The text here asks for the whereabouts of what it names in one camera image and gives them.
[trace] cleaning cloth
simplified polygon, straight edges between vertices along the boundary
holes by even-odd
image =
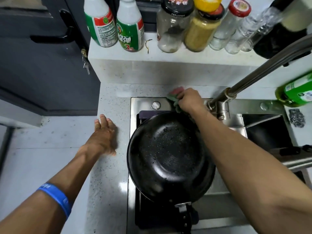
[[[179,99],[177,98],[177,96],[183,91],[184,91],[183,87],[176,88],[172,90],[169,94],[167,94],[167,97],[166,97],[168,100],[174,103],[174,107],[177,113],[182,112],[182,109],[179,106]]]

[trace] frying pan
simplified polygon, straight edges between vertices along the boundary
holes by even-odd
[[[186,203],[205,194],[215,173],[195,123],[176,112],[147,119],[130,139],[127,165],[138,190],[151,201],[179,208],[181,218],[188,219],[181,220],[182,232],[190,232],[191,208]]]

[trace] dark gray door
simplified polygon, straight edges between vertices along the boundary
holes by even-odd
[[[100,82],[81,54],[89,36],[68,14],[65,0],[0,0],[0,99],[41,115],[96,115]]]

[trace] person's left hand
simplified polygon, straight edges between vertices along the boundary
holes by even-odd
[[[111,119],[106,118],[103,114],[100,114],[99,117],[101,123],[99,119],[94,121],[94,133],[85,145],[90,146],[96,153],[116,155],[113,147],[116,126]]]

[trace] dish soap label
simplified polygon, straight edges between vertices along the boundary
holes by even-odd
[[[290,100],[298,104],[312,102],[312,73],[287,84],[284,92]]]
[[[142,48],[144,38],[144,24],[142,19],[134,25],[121,23],[117,19],[117,31],[119,42],[125,50],[136,52]]]
[[[102,47],[110,47],[117,41],[117,32],[113,13],[109,9],[108,13],[102,17],[91,17],[85,13],[88,29],[91,37]]]

